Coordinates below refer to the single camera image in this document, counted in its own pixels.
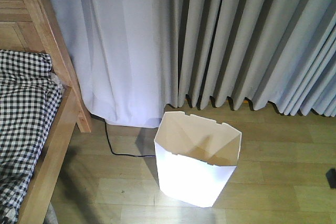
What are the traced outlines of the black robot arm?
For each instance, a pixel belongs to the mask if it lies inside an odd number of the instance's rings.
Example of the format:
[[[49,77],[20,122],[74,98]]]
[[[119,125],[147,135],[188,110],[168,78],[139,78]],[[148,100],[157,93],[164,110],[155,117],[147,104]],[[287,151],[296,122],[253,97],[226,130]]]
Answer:
[[[336,170],[331,168],[326,172],[326,178],[330,188],[336,189]]]

